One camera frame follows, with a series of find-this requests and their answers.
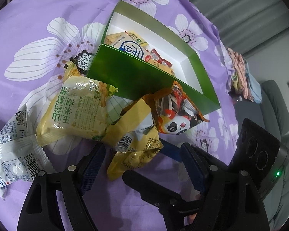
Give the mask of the orange panda snack bag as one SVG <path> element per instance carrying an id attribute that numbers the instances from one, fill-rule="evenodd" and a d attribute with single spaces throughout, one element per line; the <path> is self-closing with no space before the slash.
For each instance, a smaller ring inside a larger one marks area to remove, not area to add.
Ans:
<path id="1" fill-rule="evenodd" d="M 142 99 L 151 108 L 157 130 L 162 134 L 181 135 L 202 122 L 209 122 L 177 81 L 170 88 L 146 94 Z"/>

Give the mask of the yellow snack wrapper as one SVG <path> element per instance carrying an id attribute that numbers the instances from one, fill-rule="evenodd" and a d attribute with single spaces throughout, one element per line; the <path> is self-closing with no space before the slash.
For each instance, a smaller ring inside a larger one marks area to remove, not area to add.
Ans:
<path id="1" fill-rule="evenodd" d="M 116 180 L 127 170 L 148 164 L 161 150 L 149 105 L 139 99 L 115 124 L 107 128 L 102 142 L 116 151 L 107 169 L 109 180 Z"/>

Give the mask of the red snack packet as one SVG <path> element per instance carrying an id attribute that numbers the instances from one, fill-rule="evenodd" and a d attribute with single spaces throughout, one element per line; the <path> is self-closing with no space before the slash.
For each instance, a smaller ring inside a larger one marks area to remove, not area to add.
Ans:
<path id="1" fill-rule="evenodd" d="M 169 68 L 172 67 L 172 63 L 169 62 L 168 60 L 163 59 L 160 54 L 156 51 L 156 49 L 152 49 L 150 54 L 152 55 L 152 57 L 160 64 L 163 64 Z"/>

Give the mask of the white blue biscuit packet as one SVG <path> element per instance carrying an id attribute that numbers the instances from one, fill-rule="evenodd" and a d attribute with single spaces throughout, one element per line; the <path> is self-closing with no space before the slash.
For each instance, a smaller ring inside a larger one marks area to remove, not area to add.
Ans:
<path id="1" fill-rule="evenodd" d="M 125 32 L 111 43 L 110 46 L 145 62 L 152 59 L 152 55 Z"/>

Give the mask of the orange yellow cracker packet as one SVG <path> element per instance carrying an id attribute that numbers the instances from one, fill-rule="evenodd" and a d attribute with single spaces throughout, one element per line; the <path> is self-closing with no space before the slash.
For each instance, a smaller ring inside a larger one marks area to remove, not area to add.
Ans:
<path id="1" fill-rule="evenodd" d="M 154 59 L 150 59 L 148 63 L 155 66 L 156 68 L 161 69 L 162 71 L 172 75 L 173 77 L 175 77 L 174 70 L 172 68 L 168 67 L 167 65 L 160 64 L 159 62 L 157 62 Z"/>

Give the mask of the small yellow snack packet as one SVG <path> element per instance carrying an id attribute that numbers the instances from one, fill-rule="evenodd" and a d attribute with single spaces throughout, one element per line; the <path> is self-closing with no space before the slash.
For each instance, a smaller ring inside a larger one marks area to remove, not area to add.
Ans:
<path id="1" fill-rule="evenodd" d="M 119 33 L 114 33 L 114 34 L 108 34 L 106 35 L 104 39 L 104 43 L 107 45 L 111 45 L 114 43 L 122 34 L 128 34 L 129 37 L 131 37 L 135 42 L 140 44 L 143 48 L 147 48 L 149 44 L 138 34 L 136 34 L 134 31 L 124 31 L 124 32 L 119 32 Z"/>

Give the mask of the pale yellow corn snack bag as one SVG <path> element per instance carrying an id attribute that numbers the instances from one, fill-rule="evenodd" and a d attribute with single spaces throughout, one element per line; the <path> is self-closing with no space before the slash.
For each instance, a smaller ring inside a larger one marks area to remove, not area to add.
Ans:
<path id="1" fill-rule="evenodd" d="M 69 63 L 60 91 L 40 120 L 36 137 L 41 146 L 66 136 L 101 140 L 109 126 L 107 101 L 118 89 L 83 76 Z"/>

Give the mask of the white barcode snack packet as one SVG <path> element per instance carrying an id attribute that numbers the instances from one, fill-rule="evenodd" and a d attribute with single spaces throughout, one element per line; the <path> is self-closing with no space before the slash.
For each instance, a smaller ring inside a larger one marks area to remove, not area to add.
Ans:
<path id="1" fill-rule="evenodd" d="M 6 198 L 8 185 L 32 182 L 39 171 L 55 170 L 44 149 L 38 145 L 26 105 L 0 131 L 0 197 Z"/>

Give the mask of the green cardboard box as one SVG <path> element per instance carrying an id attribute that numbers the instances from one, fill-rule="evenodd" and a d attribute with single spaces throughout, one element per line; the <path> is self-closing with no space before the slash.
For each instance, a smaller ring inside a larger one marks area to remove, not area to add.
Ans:
<path id="1" fill-rule="evenodd" d="M 115 86 L 118 96 L 130 100 L 170 88 L 177 81 L 204 115 L 220 108 L 197 53 L 172 30 L 133 5 L 119 1 L 103 35 L 124 31 L 134 31 L 170 61 L 175 77 L 105 43 L 98 47 L 87 77 Z"/>

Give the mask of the grey sofa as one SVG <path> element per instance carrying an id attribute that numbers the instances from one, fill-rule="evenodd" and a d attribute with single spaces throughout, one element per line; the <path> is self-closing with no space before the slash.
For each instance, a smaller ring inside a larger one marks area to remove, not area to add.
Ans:
<path id="1" fill-rule="evenodd" d="M 277 83 L 267 80 L 261 84 L 262 102 L 241 101 L 234 104 L 239 129 L 249 118 L 279 139 L 289 149 L 289 111 Z M 272 230 L 279 230 L 289 218 L 289 163 L 285 172 L 264 199 Z"/>

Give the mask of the folded pink clothes pile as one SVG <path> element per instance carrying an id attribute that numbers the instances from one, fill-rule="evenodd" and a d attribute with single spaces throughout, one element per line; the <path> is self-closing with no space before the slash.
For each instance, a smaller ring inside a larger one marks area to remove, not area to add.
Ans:
<path id="1" fill-rule="evenodd" d="M 232 91 L 241 96 L 244 100 L 261 104 L 261 87 L 258 81 L 250 73 L 247 60 L 231 48 L 227 48 L 227 52 L 232 61 L 231 67 L 234 70 L 230 80 Z"/>

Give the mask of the grey curtain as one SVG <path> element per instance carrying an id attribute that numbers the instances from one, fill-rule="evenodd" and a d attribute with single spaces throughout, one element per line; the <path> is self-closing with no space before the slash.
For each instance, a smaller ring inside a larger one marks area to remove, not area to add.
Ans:
<path id="1" fill-rule="evenodd" d="M 283 0 L 189 0 L 219 30 L 226 47 L 249 54 L 289 32 Z"/>

